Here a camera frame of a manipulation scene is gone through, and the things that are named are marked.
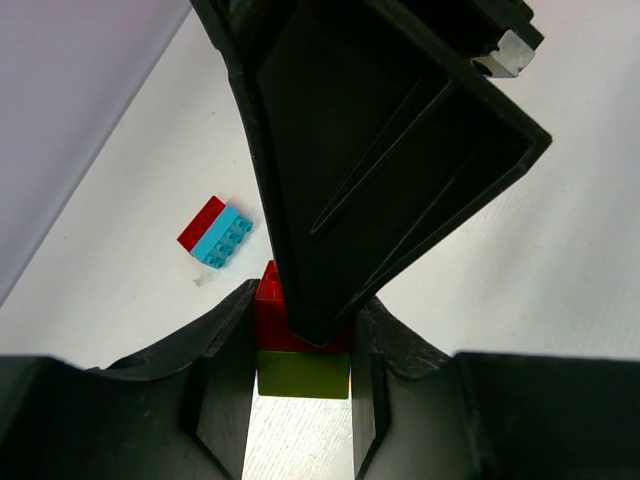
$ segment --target olive green block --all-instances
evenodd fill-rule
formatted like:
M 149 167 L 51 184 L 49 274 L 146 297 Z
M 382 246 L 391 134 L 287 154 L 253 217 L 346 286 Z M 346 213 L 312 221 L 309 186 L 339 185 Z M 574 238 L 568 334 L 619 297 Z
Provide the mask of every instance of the olive green block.
M 269 397 L 349 397 L 349 355 L 258 351 L 258 393 Z

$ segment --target light blue lego brick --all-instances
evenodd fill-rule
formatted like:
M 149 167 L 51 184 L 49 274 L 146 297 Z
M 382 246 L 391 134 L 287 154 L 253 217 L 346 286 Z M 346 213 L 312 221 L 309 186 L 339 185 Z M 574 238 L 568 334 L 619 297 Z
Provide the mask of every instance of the light blue lego brick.
M 227 205 L 193 247 L 191 254 L 213 268 L 222 268 L 252 228 L 253 223 L 249 219 Z

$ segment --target gray wall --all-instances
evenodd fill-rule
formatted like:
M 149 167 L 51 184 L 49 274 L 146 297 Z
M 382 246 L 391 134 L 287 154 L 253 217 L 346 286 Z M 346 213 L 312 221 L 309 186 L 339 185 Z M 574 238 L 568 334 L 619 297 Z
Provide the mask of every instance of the gray wall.
M 0 304 L 188 11 L 0 1 Z

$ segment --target red block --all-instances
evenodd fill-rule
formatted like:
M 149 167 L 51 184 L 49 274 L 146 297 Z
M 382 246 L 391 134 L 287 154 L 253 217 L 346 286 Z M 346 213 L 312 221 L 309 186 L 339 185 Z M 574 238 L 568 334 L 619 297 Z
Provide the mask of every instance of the red block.
M 198 240 L 204 235 L 204 232 L 211 226 L 214 220 L 220 215 L 220 212 L 224 210 L 225 204 L 215 195 L 206 203 L 202 210 L 191 220 L 191 223 L 187 225 L 184 232 L 178 237 L 178 242 L 188 252 L 191 252 L 193 247 L 196 246 Z
M 258 350 L 299 353 L 350 353 L 353 327 L 349 326 L 328 345 L 315 347 L 289 331 L 276 264 L 271 260 L 262 276 L 254 301 Z

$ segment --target stacked blocks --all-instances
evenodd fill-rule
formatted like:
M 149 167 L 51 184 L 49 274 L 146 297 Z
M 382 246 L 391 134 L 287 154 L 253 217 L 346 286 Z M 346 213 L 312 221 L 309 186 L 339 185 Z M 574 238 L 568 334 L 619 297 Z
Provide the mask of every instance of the stacked blocks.
M 264 396 L 336 398 L 349 395 L 352 328 L 315 347 L 289 331 L 275 263 L 269 262 L 255 306 L 258 393 Z
M 213 196 L 180 234 L 178 242 L 198 261 L 222 268 L 252 228 L 249 219 Z

